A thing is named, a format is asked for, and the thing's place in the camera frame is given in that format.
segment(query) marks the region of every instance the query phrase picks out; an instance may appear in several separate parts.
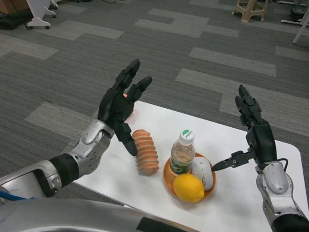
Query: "yellow lemon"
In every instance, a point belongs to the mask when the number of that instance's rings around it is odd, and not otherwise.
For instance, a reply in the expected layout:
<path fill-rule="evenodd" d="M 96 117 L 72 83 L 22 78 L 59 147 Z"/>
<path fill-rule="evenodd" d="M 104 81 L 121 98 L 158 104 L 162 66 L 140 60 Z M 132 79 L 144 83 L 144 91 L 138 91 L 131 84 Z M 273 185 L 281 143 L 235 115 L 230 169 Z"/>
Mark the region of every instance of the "yellow lemon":
<path fill-rule="evenodd" d="M 189 173 L 176 177 L 173 187 L 176 195 L 185 202 L 198 202 L 204 197 L 203 183 Z"/>

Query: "white table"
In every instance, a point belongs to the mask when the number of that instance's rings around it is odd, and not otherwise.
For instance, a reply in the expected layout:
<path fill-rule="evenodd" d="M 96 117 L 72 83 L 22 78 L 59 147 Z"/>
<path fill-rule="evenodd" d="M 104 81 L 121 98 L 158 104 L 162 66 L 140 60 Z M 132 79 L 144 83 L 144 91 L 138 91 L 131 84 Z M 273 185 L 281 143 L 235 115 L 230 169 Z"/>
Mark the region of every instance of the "white table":
<path fill-rule="evenodd" d="M 246 151 L 245 131 L 206 121 L 151 104 L 136 102 L 127 123 L 132 131 L 147 130 L 159 156 L 159 171 L 147 177 L 138 174 L 135 158 L 113 137 L 99 167 L 75 181 L 99 194 L 130 207 L 166 218 L 198 231 L 270 232 L 262 210 L 262 197 L 256 187 L 255 163 L 217 172 L 214 194 L 200 203 L 175 199 L 163 181 L 163 167 L 170 157 L 174 140 L 181 129 L 192 129 L 197 152 L 213 164 Z M 288 158 L 287 173 L 294 182 L 294 198 L 309 217 L 300 153 L 296 147 L 276 141 L 278 158 Z"/>

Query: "silver metal surface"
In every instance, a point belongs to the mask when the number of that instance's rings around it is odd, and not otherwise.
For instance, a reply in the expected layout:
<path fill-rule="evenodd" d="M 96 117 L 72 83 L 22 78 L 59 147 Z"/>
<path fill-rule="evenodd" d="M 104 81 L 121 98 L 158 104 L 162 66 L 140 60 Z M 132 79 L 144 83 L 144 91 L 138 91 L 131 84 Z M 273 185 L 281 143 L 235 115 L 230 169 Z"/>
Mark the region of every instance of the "silver metal surface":
<path fill-rule="evenodd" d="M 283 194 L 289 188 L 283 165 L 281 162 L 274 162 L 269 164 L 263 170 L 267 187 L 270 191 L 276 194 Z"/>
<path fill-rule="evenodd" d="M 23 198 L 45 197 L 37 177 L 33 172 L 8 181 L 2 187 L 6 188 L 10 194 Z"/>
<path fill-rule="evenodd" d="M 267 171 L 265 171 L 266 168 L 264 170 L 260 170 L 258 166 L 255 168 L 258 173 L 256 184 L 263 197 L 263 211 L 270 225 L 276 218 L 285 214 L 305 217 L 293 199 L 293 182 L 284 172 L 283 165 L 278 163 L 278 161 L 270 163 L 270 167 L 266 167 Z M 285 176 L 286 182 L 282 180 L 282 175 Z"/>
<path fill-rule="evenodd" d="M 0 231 L 136 232 L 144 217 L 196 232 L 178 223 L 123 206 L 56 198 L 22 200 L 0 206 Z"/>
<path fill-rule="evenodd" d="M 24 198 L 45 197 L 34 174 L 35 170 L 42 171 L 51 189 L 57 188 L 57 191 L 61 189 L 61 179 L 58 171 L 48 160 L 42 160 L 1 178 L 0 186 L 6 188 L 12 195 Z"/>
<path fill-rule="evenodd" d="M 99 120 L 94 119 L 89 124 L 78 144 L 68 152 L 78 164 L 79 177 L 92 173 L 98 167 L 113 135 L 113 130 Z"/>
<path fill-rule="evenodd" d="M 111 136 L 114 135 L 114 131 L 105 123 L 96 119 L 92 120 L 86 130 L 84 130 L 84 132 L 82 133 L 83 142 L 85 144 L 92 143 L 97 137 L 98 133 L 102 130 L 106 131 Z"/>

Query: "water bottle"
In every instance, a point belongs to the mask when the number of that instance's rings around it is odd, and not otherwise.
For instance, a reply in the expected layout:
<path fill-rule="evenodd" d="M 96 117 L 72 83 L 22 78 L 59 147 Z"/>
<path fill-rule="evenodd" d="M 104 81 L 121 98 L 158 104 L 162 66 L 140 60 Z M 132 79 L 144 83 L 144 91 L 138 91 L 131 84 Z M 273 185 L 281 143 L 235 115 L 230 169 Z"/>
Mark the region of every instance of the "water bottle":
<path fill-rule="evenodd" d="M 175 174 L 188 173 L 195 157 L 194 133 L 183 130 L 179 139 L 174 143 L 170 156 L 170 169 Z"/>

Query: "computer mouse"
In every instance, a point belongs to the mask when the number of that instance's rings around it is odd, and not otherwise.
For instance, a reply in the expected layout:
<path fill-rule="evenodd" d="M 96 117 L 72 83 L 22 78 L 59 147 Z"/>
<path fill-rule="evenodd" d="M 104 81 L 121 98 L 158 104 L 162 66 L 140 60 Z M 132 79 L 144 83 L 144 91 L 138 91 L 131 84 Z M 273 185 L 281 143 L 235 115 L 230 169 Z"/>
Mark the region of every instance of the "computer mouse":
<path fill-rule="evenodd" d="M 207 191 L 213 186 L 213 176 L 211 165 L 204 157 L 195 157 L 191 164 L 192 174 L 200 179 L 204 185 L 204 190 Z"/>

